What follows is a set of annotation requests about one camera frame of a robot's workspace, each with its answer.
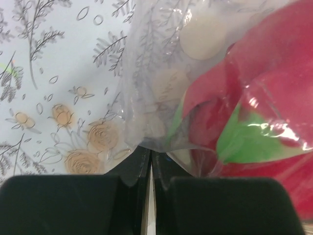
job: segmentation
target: fern leaf print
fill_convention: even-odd
[[[0,8],[0,44],[5,41],[10,42],[14,36],[11,34],[10,30],[6,30],[5,28],[8,26],[8,22],[4,20],[3,9]]]
[[[99,67],[100,65],[106,65],[109,62],[112,64],[110,71],[114,72],[114,76],[120,76],[122,71],[122,56],[125,48],[126,38],[124,32],[121,31],[119,36],[113,35],[112,32],[108,32],[109,41],[98,38],[96,48],[93,56],[93,62]]]
[[[122,14],[123,16],[126,16],[126,19],[123,21],[124,23],[132,22],[136,6],[134,0],[119,0],[116,3],[113,3],[112,6],[115,8],[115,11],[112,13],[113,17],[118,17],[119,14]]]
[[[56,43],[57,39],[64,38],[64,32],[54,30],[52,27],[48,31],[42,31],[40,38],[35,38],[39,25],[45,21],[45,17],[54,10],[54,5],[61,7],[71,7],[70,0],[14,0],[13,10],[15,21],[21,23],[21,27],[16,27],[18,37],[27,39],[29,44],[29,69],[30,76],[35,89],[37,84],[34,78],[33,61],[43,56],[43,48],[48,44]]]
[[[17,67],[13,63],[15,52],[13,53],[10,61],[8,62],[5,70],[0,73],[0,102],[7,99],[10,103],[15,98],[16,91],[22,87],[23,68]]]

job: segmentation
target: green leaf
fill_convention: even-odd
[[[182,109],[183,109],[183,100],[180,102],[175,114],[174,114],[174,118],[173,118],[173,122],[172,125],[167,133],[167,137],[166,137],[166,145],[169,145],[172,137],[176,134],[177,129],[179,128],[179,126],[182,123]]]
[[[288,147],[277,138],[263,117],[250,112],[247,120],[238,120],[240,105],[236,107],[224,128],[217,153],[224,163],[264,163],[305,153],[298,147]]]

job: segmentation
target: plastic bag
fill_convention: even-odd
[[[313,1],[299,0],[268,16],[193,83],[183,103],[195,109],[191,141],[215,150],[185,152],[192,173],[275,178],[303,220],[313,218],[311,9]],[[220,84],[204,89],[215,77]]]
[[[189,139],[189,117],[170,141],[166,138],[184,92],[249,28],[287,3],[139,0],[123,55],[127,141],[159,152],[203,147]],[[212,89],[215,83],[218,78],[212,80]]]
[[[169,155],[193,175],[275,178],[309,220],[313,1],[287,3],[139,2],[123,112],[130,142],[190,148]]]

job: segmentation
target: leaf illustration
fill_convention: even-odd
[[[8,151],[8,154],[9,154],[9,157],[12,157],[13,155],[16,155],[18,149],[17,148],[11,148],[9,151]]]
[[[53,139],[53,141],[55,143],[59,143],[60,142],[60,137],[59,137],[59,135],[57,133],[51,133],[50,136],[51,136],[51,138]]]
[[[69,90],[68,92],[71,94],[76,94],[76,87],[74,86],[73,89]]]
[[[13,126],[11,129],[12,130],[14,130],[14,129],[19,129],[21,127],[21,125],[20,124],[17,124],[17,125],[15,125],[15,126]]]
[[[2,176],[5,176],[6,173],[7,173],[7,169],[6,169],[5,165],[4,165],[4,163],[3,163],[3,162],[0,162],[0,174],[1,174]]]
[[[47,155],[40,162],[42,164],[55,164],[62,160],[61,154]]]
[[[0,143],[0,150],[9,150],[10,148],[12,148],[13,146],[8,144],[7,142],[4,143]]]
[[[4,75],[1,80],[1,86],[4,87],[5,85],[7,85],[8,82],[11,83],[11,80],[12,80],[12,73],[4,72]]]
[[[43,105],[42,105],[41,103],[38,103],[38,104],[36,105],[36,110],[37,110],[37,113],[38,113],[39,115],[41,115],[41,114],[43,113],[43,111],[44,111]]]
[[[55,4],[62,7],[71,7],[72,2],[70,0],[14,0],[14,3],[13,20],[21,23],[21,26],[17,26],[15,29],[19,33],[18,38],[27,39],[28,41],[30,77],[37,90],[32,62],[42,58],[43,48],[47,44],[55,43],[58,38],[64,38],[64,32],[54,30],[52,27],[49,31],[44,30],[41,33],[36,32],[36,30],[42,22],[46,21],[45,17],[53,11]]]
[[[176,10],[178,8],[180,8],[180,9],[184,8],[183,2],[181,0],[175,0],[175,1],[168,2],[167,6],[168,7],[161,9],[162,14],[161,14],[160,27],[168,25],[169,22],[171,23],[171,26],[173,26],[174,21],[175,21]]]
[[[39,131],[39,130],[37,130],[35,128],[27,128],[27,130],[32,132],[32,133],[35,133],[35,134],[41,134],[42,133],[41,131]]]
[[[107,120],[107,121],[111,121],[111,120],[113,120],[116,116],[117,116],[116,113],[108,113],[108,115],[106,116],[106,120]]]
[[[6,21],[4,21],[4,15],[2,13],[2,9],[0,8],[0,43],[2,44],[4,41],[10,42],[14,36],[11,34],[11,31],[6,31],[4,28],[8,25]]]
[[[178,20],[178,25],[183,25],[183,19],[185,19],[185,15],[187,14],[187,10],[182,11],[182,17]],[[168,53],[172,53],[172,49],[168,48],[170,46],[176,46],[178,44],[179,39],[177,39],[177,44],[173,45],[163,45],[160,43],[161,39],[164,38],[164,35],[160,33],[159,30],[159,22],[154,21],[152,19],[152,12],[147,14],[144,19],[146,23],[144,27],[144,35],[139,40],[139,46],[141,48],[140,52],[138,53],[138,56],[135,58],[137,61],[135,63],[136,70],[133,73],[133,77],[135,79],[134,84],[135,86],[138,86],[137,84],[140,83],[141,77],[145,76],[145,73],[151,73],[151,71],[154,71],[157,69],[160,62],[162,62],[162,57],[160,57],[159,52],[163,51],[163,47],[166,47],[166,56],[168,56]],[[169,33],[171,36],[169,37],[168,41],[170,41],[172,38],[175,38],[177,35]]]
[[[73,150],[72,146],[70,146],[68,143],[63,143],[63,142],[57,143],[55,147],[64,157],[67,157],[68,153]]]
[[[93,96],[94,96],[94,94],[86,94],[86,95],[82,96],[82,99],[91,98]]]
[[[55,0],[55,2],[59,3],[63,7],[71,7],[73,4],[70,0]]]
[[[13,112],[12,109],[9,109],[9,113],[10,113],[10,115],[11,115],[12,117],[14,116],[14,112]]]
[[[61,125],[58,125],[58,126],[57,126],[57,132],[59,132],[59,130],[61,129],[61,127],[62,127]]]
[[[100,122],[100,121],[94,121],[94,122],[92,122],[92,123],[89,123],[88,124],[88,126],[95,126],[95,125],[99,125],[99,124],[101,124],[102,122]]]
[[[37,151],[37,152],[34,154],[34,157],[37,158],[37,157],[39,157],[39,156],[40,156],[40,152]]]
[[[4,167],[8,170],[13,166],[9,157],[5,156],[4,154],[2,155],[2,162],[4,164]]]
[[[123,23],[131,23],[132,22],[132,19],[133,19],[133,16],[134,16],[134,11],[135,11],[135,7],[136,5],[134,4],[132,10],[128,13],[126,19],[123,21]]]
[[[54,76],[53,78],[51,78],[50,80],[49,80],[49,83],[50,84],[54,84],[54,83],[56,83],[57,81],[58,81],[58,79],[59,79],[59,76],[57,75],[57,76]]]
[[[103,23],[103,16],[97,15],[97,16],[95,16],[95,18],[93,18],[93,24],[94,25],[98,26],[102,23]]]
[[[106,40],[101,38],[97,39],[98,43],[94,49],[96,55],[93,56],[93,62],[97,67],[102,64],[105,66],[109,57],[110,62],[112,63],[110,71],[114,71],[115,76],[120,76],[122,68],[122,55],[124,52],[127,36],[124,36],[123,31],[121,31],[120,38],[118,38],[110,31],[108,32],[108,38],[110,39],[111,43],[108,43]]]
[[[48,173],[47,169],[39,163],[33,162],[33,166],[39,174]]]
[[[5,120],[10,122],[10,123],[18,123],[18,121],[16,121],[16,119],[14,119],[14,118],[6,118]]]
[[[49,95],[47,101],[49,102],[53,98],[53,94]]]
[[[22,163],[22,166],[24,166],[25,168],[29,168],[32,163],[32,159],[24,152],[20,155],[20,161]]]
[[[14,99],[16,95],[16,89],[11,87],[10,90],[9,90],[9,97],[8,97],[8,102],[11,103],[12,100]]]
[[[23,68],[22,67],[15,67],[12,65],[12,74],[15,81],[15,86],[17,90],[19,90],[22,87],[22,78],[23,78]]]
[[[78,95],[77,96],[75,96],[75,98],[74,98],[74,105],[77,103],[77,101],[78,101]]]
[[[54,155],[60,154],[60,151],[57,148],[46,148],[45,151]]]
[[[77,125],[79,127],[82,127],[84,125],[84,123],[85,123],[85,121],[82,118],[78,119],[78,121],[77,121]]]
[[[83,9],[81,9],[81,11],[78,13],[76,20],[77,21],[81,21],[83,18],[85,18],[87,16],[89,12],[89,6],[84,7]]]
[[[10,86],[4,87],[0,100],[1,101],[5,100],[9,96],[9,93],[10,93]]]
[[[48,43],[56,43],[57,38],[64,38],[64,32],[54,30],[52,27],[50,28],[50,31],[42,32],[42,38],[36,42],[36,47],[33,50],[33,52],[30,54],[31,61],[35,61],[36,59],[42,58],[42,52],[41,50],[46,47],[46,44]]]
[[[118,17],[121,13],[123,16],[129,14],[131,10],[134,8],[133,0],[118,0],[117,3],[113,3],[112,6],[116,9],[112,16]]]

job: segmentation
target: printed rose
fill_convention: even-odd
[[[79,87],[76,89],[76,94],[79,96],[84,96],[87,94],[87,89],[85,87]]]
[[[63,104],[54,105],[52,108],[52,115],[55,121],[63,127],[71,124],[71,118],[73,114],[71,114],[67,106]]]
[[[71,174],[95,174],[99,173],[100,160],[96,154],[78,149],[69,152],[65,167]]]
[[[28,115],[24,113],[17,113],[15,115],[15,120],[26,129],[30,129],[35,126],[34,119],[30,118]]]
[[[89,143],[99,151],[114,148],[118,142],[117,127],[111,121],[94,122],[88,133]]]

